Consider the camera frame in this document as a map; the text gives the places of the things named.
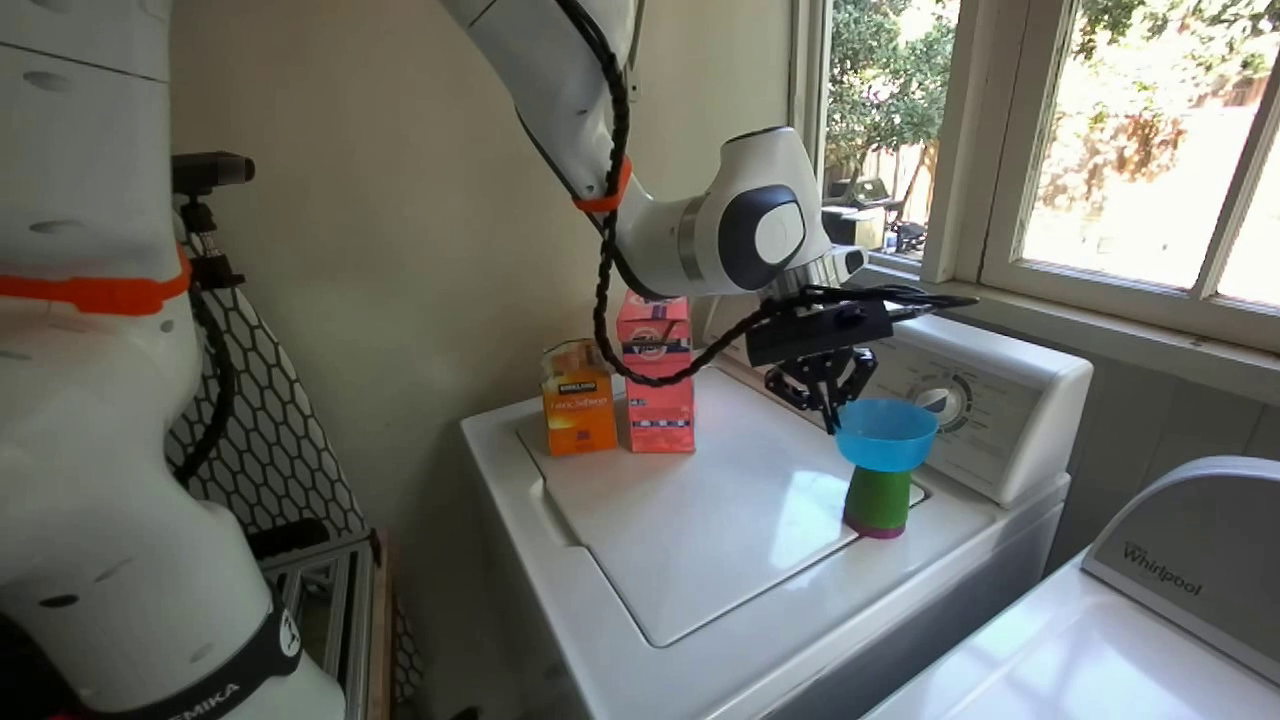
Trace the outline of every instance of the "window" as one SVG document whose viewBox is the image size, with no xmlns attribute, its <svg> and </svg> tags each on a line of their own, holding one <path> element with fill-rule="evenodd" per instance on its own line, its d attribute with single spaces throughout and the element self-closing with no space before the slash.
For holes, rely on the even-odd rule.
<svg viewBox="0 0 1280 720">
<path fill-rule="evenodd" d="M 874 45 L 849 32 L 879 16 L 895 24 Z M 825 115 L 827 217 L 866 220 L 879 190 L 887 204 L 909 198 L 884 230 L 860 230 L 877 260 L 911 255 L 895 225 L 923 225 L 911 263 L 923 282 L 1280 352 L 1273 0 L 833 0 L 813 30 L 827 35 L 825 114 L 813 114 Z M 874 137 L 909 115 L 894 105 L 904 88 L 894 55 L 911 55 L 933 30 L 954 42 L 944 62 L 917 64 L 928 81 L 911 88 L 933 105 L 944 92 L 944 121 L 933 137 L 887 131 L 845 184 L 845 127 Z"/>
</svg>

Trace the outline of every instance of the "cardboard box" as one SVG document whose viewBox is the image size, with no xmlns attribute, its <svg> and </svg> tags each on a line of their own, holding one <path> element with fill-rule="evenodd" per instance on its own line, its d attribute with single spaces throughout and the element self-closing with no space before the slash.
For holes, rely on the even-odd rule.
<svg viewBox="0 0 1280 720">
<path fill-rule="evenodd" d="M 619 339 L 626 364 L 642 375 L 671 375 L 690 370 L 694 364 L 690 338 L 694 338 L 690 301 L 642 301 L 629 294 L 626 309 L 615 313 L 615 339 Z M 632 452 L 671 452 L 671 458 L 696 452 L 694 379 L 663 384 L 663 389 L 629 379 L 626 414 L 629 414 Z"/>
<path fill-rule="evenodd" d="M 546 356 L 549 458 L 615 448 L 611 375 L 594 339 Z"/>
</svg>

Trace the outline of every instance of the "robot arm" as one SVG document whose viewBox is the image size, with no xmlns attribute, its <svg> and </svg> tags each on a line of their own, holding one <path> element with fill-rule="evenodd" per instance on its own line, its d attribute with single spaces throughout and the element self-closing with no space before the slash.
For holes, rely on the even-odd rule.
<svg viewBox="0 0 1280 720">
<path fill-rule="evenodd" d="M 610 198 L 626 115 L 587 42 L 632 55 L 632 0 L 446 0 L 516 100 L 529 141 L 587 217 L 615 211 L 615 260 L 645 297 L 765 294 L 779 271 L 827 255 L 810 151 L 793 127 L 726 143 L 705 198 L 657 201 L 635 178 Z"/>
</svg>

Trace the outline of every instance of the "white appliance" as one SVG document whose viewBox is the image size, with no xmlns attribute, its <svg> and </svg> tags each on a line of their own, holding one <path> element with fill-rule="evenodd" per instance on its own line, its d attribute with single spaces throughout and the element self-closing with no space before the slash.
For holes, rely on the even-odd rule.
<svg viewBox="0 0 1280 720">
<path fill-rule="evenodd" d="M 535 399 L 465 422 L 587 718 L 853 718 L 1041 575 L 1093 370 L 938 317 L 877 352 L 866 397 L 944 422 L 899 540 L 842 526 L 853 469 L 753 371 L 699 371 L 696 458 L 546 458 Z"/>
<path fill-rule="evenodd" d="M 874 718 L 1280 718 L 1280 464 L 1192 460 Z"/>
</svg>

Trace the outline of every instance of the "window frame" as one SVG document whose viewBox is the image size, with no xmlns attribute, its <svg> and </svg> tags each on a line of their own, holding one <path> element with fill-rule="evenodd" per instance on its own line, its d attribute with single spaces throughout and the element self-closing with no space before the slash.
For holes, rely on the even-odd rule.
<svg viewBox="0 0 1280 720">
<path fill-rule="evenodd" d="M 810 35 L 797 50 L 810 50 L 805 68 L 797 64 L 793 115 L 813 141 L 815 167 L 822 137 L 825 137 L 825 52 L 813 62 L 813 45 L 827 45 L 833 6 L 797 6 L 797 32 Z M 1076 0 L 965 0 L 957 24 L 957 62 L 948 88 L 948 115 L 940 131 L 940 172 L 938 201 L 928 217 L 933 243 L 921 260 L 923 284 L 980 287 L 1007 297 L 1011 306 L 1038 306 L 1062 317 L 1096 317 L 1113 329 L 1113 321 L 1134 326 L 1134 333 L 1173 333 L 1185 346 L 1229 346 L 1264 356 L 1280 356 L 1280 313 L 1258 309 L 1244 301 L 1218 297 L 1218 282 L 1223 271 L 1223 255 L 1232 253 L 1238 230 L 1248 211 L 1248 201 L 1264 151 L 1280 124 L 1280 72 L 1270 81 L 1270 98 L 1258 114 L 1258 124 L 1244 141 L 1248 163 L 1238 167 L 1229 201 L 1208 240 L 1208 260 L 1188 294 L 1107 282 L 1048 263 L 1017 260 L 1025 240 L 1029 198 L 1038 193 L 1029 182 L 1038 172 L 1041 127 L 1048 124 L 1062 50 L 1073 32 Z M 874 260 L 874 275 L 899 275 L 904 263 Z"/>
</svg>

